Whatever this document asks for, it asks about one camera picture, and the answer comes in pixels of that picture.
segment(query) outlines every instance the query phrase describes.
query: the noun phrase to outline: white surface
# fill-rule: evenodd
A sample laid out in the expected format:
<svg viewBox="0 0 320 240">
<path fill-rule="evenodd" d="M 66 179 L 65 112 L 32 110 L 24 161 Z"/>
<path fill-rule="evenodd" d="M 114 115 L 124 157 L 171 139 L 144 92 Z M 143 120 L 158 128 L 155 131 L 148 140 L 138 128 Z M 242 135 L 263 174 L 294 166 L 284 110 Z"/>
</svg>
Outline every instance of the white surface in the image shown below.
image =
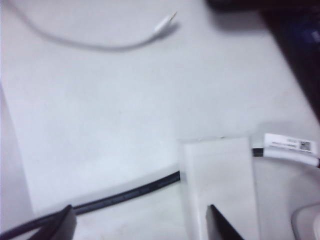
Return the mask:
<svg viewBox="0 0 320 240">
<path fill-rule="evenodd" d="M 35 215 L 170 173 L 178 168 L 168 168 L 178 162 L 177 139 L 252 134 L 252 144 L 261 147 L 263 134 L 274 132 L 320 143 L 319 124 L 255 12 L 212 14 L 195 0 L 16 1 L 44 31 L 111 45 L 141 39 L 178 11 L 180 28 L 172 35 L 114 53 L 48 41 L 1 3 L 2 87 Z M 277 177 L 286 181 L 286 175 Z M 179 202 L 177 191 L 163 191 Z M 137 230 L 149 225 L 153 212 L 152 202 L 140 201 L 131 214 L 147 210 L 143 221 L 130 222 Z M 165 206 L 153 223 L 181 226 L 181 211 Z M 92 234 L 139 235 L 121 231 L 126 216 L 106 211 L 114 214 L 97 219 L 100 232 Z M 143 230 L 163 239 L 152 227 Z M 284 231 L 291 236 L 290 228 Z M 272 227 L 266 232 L 274 233 Z M 76 234 L 90 239 L 84 227 Z"/>
<path fill-rule="evenodd" d="M 206 214 L 215 205 L 246 240 L 258 240 L 259 224 L 249 139 L 228 138 L 183 145 L 181 184 L 189 239 L 208 240 Z"/>
</svg>

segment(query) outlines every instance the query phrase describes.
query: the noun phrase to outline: black device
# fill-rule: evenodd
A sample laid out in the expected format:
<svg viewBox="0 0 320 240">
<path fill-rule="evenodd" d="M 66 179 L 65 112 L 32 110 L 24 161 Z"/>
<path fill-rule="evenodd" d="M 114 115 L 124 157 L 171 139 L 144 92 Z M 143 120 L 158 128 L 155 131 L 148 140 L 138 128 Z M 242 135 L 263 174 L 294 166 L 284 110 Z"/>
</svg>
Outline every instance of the black device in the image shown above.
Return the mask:
<svg viewBox="0 0 320 240">
<path fill-rule="evenodd" d="M 208 5 L 219 11 L 262 10 L 275 8 L 308 7 L 319 0 L 206 0 Z"/>
<path fill-rule="evenodd" d="M 320 5 L 268 10 L 262 16 L 320 123 Z"/>
</svg>

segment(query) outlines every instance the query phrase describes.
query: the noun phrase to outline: black object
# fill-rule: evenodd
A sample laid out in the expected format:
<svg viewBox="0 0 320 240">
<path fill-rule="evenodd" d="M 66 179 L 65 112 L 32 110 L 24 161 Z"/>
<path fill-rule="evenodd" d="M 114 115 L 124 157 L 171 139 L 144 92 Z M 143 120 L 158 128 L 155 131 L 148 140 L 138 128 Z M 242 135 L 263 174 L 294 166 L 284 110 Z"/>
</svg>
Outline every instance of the black object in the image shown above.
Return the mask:
<svg viewBox="0 0 320 240">
<path fill-rule="evenodd" d="M 214 205 L 208 206 L 205 217 L 209 240 L 244 240 Z"/>
<path fill-rule="evenodd" d="M 320 5 L 269 10 L 262 16 L 320 122 Z"/>
<path fill-rule="evenodd" d="M 292 7 L 309 7 L 319 0 L 206 0 L 208 5 L 219 11 L 263 10 Z"/>
<path fill-rule="evenodd" d="M 71 205 L 58 212 L 52 221 L 43 226 L 29 240 L 72 240 L 77 219 Z"/>
</svg>

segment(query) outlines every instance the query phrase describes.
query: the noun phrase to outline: black plastic piece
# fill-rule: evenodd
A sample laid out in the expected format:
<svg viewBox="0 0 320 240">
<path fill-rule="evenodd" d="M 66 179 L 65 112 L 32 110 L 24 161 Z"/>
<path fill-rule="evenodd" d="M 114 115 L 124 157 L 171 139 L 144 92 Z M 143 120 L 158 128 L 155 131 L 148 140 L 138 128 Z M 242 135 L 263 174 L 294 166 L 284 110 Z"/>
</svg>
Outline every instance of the black plastic piece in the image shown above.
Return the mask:
<svg viewBox="0 0 320 240">
<path fill-rule="evenodd" d="M 214 205 L 207 208 L 206 225 L 209 240 L 244 240 Z"/>
<path fill-rule="evenodd" d="M 77 219 L 74 209 L 71 205 L 68 205 L 29 240 L 72 240 L 76 225 Z"/>
</svg>

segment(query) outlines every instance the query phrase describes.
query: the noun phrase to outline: white cable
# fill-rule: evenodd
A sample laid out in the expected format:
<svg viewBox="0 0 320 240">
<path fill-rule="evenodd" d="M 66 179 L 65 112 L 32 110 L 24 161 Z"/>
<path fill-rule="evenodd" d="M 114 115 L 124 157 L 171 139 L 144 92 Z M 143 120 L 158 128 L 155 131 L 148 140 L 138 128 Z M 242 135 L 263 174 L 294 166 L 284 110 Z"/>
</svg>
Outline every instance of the white cable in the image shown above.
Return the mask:
<svg viewBox="0 0 320 240">
<path fill-rule="evenodd" d="M 137 49 L 140 47 L 144 47 L 144 46 L 152 43 L 157 38 L 165 36 L 166 31 L 172 25 L 172 21 L 177 14 L 177 12 L 175 12 L 174 14 L 168 15 L 165 18 L 163 18 L 154 27 L 153 32 L 149 37 L 145 37 L 142 40 L 134 42 L 134 43 L 112 46 L 112 45 L 102 45 L 102 44 L 82 42 L 79 40 L 73 40 L 73 39 L 69 39 L 69 38 L 65 38 L 65 37 L 61 37 L 61 36 L 49 33 L 47 31 L 42 30 L 35 23 L 33 23 L 27 17 L 27 15 L 25 15 L 24 12 L 21 11 L 18 7 L 16 7 L 11 1 L 6 1 L 6 4 L 12 10 L 12 12 L 15 13 L 17 15 L 17 17 L 19 17 L 25 23 L 25 25 L 27 27 L 29 27 L 30 30 L 32 30 L 34 33 L 36 33 L 40 37 L 47 39 L 48 41 L 54 42 L 56 44 L 61 44 L 61 45 L 73 47 L 73 48 L 78 48 L 78 49 L 105 51 L 105 52 L 129 51 L 129 50 L 134 50 L 134 49 Z"/>
<path fill-rule="evenodd" d="M 154 28 L 153 30 L 153 36 L 158 37 L 161 34 L 163 34 L 171 25 L 172 20 L 177 15 L 177 12 L 175 12 L 172 15 L 166 16 L 164 19 L 162 19 Z"/>
</svg>

